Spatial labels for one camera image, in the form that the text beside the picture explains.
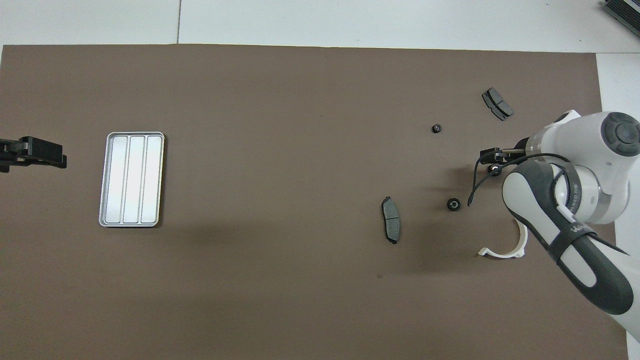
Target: black cable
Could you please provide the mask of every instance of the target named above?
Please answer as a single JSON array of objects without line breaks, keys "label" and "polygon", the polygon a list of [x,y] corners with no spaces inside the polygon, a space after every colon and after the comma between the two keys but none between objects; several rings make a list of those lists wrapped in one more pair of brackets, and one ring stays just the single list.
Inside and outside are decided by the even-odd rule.
[{"label": "black cable", "polygon": [[491,177],[492,175],[496,174],[497,172],[501,171],[503,168],[506,168],[509,165],[516,165],[516,164],[521,164],[531,158],[537,158],[539,156],[550,156],[553,158],[558,158],[562,161],[565,161],[567,163],[571,162],[569,161],[569,159],[565,158],[562,155],[558,155],[558,154],[551,154],[550,152],[542,152],[541,154],[531,154],[531,155],[527,155],[527,156],[522,156],[521,158],[517,158],[515,160],[511,160],[507,163],[504,163],[500,166],[498,166],[497,168],[493,169],[489,174],[487,174],[485,177],[482,178],[482,180],[480,180],[479,183],[477,183],[476,185],[474,185],[473,189],[471,189],[471,194],[469,194],[469,198],[467,199],[467,206],[471,206],[471,203],[474,201],[474,194],[476,192],[476,190],[478,190],[478,188],[480,187],[480,185],[482,185],[482,183],[487,180],[489,177]]},{"label": "black cable", "polygon": [[478,175],[478,165],[480,165],[480,163],[489,155],[496,155],[497,153],[498,153],[497,151],[487,152],[486,154],[480,155],[478,160],[476,160],[476,165],[474,166],[474,184],[471,186],[471,188],[474,188],[476,186],[476,179]]},{"label": "black cable", "polygon": [[596,234],[594,234],[594,233],[591,233],[591,234],[585,234],[585,235],[586,235],[586,236],[589,236],[590,238],[594,239],[595,241],[597,241],[597,242],[599,242],[599,243],[601,243],[601,244],[603,244],[603,245],[606,245],[606,246],[608,246],[608,247],[610,247],[610,248],[612,248],[612,249],[614,249],[614,250],[616,250],[616,251],[619,251],[619,252],[623,253],[624,255],[628,255],[628,254],[627,254],[624,250],[622,250],[621,248],[619,248],[619,247],[617,247],[617,246],[613,245],[612,243],[608,242],[607,240],[605,240],[605,239],[603,239],[603,238],[599,237],[598,235],[596,235]]}]

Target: black clamp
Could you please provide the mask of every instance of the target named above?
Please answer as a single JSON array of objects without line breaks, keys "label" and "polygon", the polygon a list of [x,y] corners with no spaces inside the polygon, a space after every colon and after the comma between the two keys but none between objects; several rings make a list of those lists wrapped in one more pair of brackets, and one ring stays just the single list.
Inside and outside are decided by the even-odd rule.
[{"label": "black clamp", "polygon": [[[480,164],[503,165],[509,161],[516,160],[525,156],[523,149],[500,149],[499,147],[492,147],[489,149],[480,151]],[[489,172],[495,170],[495,168],[488,169]]]},{"label": "black clamp", "polygon": [[513,109],[511,109],[509,104],[498,94],[498,90],[490,88],[482,94],[482,99],[498,119],[505,121],[513,115]]},{"label": "black clamp", "polygon": [[596,235],[596,232],[582,222],[570,223],[565,226],[564,229],[560,230],[560,233],[558,233],[554,241],[549,244],[549,247],[547,248],[549,256],[551,256],[551,258],[557,263],[569,245],[581,236],[587,234]]},{"label": "black clamp", "polygon": [[50,165],[67,167],[67,156],[62,154],[62,145],[33,136],[18,140],[0,139],[0,172],[9,172],[9,166]]}]

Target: white plastic arc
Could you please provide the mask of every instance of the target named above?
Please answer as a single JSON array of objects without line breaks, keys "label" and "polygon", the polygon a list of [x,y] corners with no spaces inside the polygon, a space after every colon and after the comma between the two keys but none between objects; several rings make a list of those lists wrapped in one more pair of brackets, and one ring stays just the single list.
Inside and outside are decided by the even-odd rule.
[{"label": "white plastic arc", "polygon": [[478,252],[478,255],[482,255],[482,256],[489,255],[499,259],[521,258],[522,256],[524,256],[524,247],[527,245],[527,240],[529,239],[529,232],[527,230],[527,227],[524,226],[523,223],[519,222],[515,218],[514,220],[518,224],[518,228],[520,229],[520,240],[518,241],[518,245],[516,245],[515,249],[509,251],[506,254],[498,254],[497,252],[492,251],[488,247],[483,247]]}]

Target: black rubber grommet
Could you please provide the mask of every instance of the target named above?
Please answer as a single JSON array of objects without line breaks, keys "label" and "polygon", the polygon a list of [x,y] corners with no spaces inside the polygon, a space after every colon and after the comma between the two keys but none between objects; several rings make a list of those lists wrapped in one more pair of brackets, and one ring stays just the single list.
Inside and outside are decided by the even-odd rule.
[{"label": "black rubber grommet", "polygon": [[455,197],[447,200],[447,209],[451,211],[458,211],[461,208],[461,202]]}]

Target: black strap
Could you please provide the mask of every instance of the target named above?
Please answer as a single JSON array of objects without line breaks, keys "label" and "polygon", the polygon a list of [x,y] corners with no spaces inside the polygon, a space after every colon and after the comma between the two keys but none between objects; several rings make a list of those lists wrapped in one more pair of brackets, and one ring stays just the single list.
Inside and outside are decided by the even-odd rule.
[{"label": "black strap", "polygon": [[549,245],[547,252],[549,256],[557,263],[566,248],[569,247],[577,238],[596,232],[582,222],[572,222],[560,230],[554,241]]},{"label": "black strap", "polygon": [[[580,200],[582,199],[582,185],[580,183],[580,176],[571,163],[566,163],[564,165],[560,165],[557,163],[552,164],[563,170],[562,175],[564,175],[564,180],[566,181],[568,192],[566,204],[559,205],[565,205],[569,209],[569,211],[571,211],[571,213],[575,215],[578,212],[578,208],[580,207]],[[556,188],[556,181],[557,180],[554,180],[554,188]]]}]

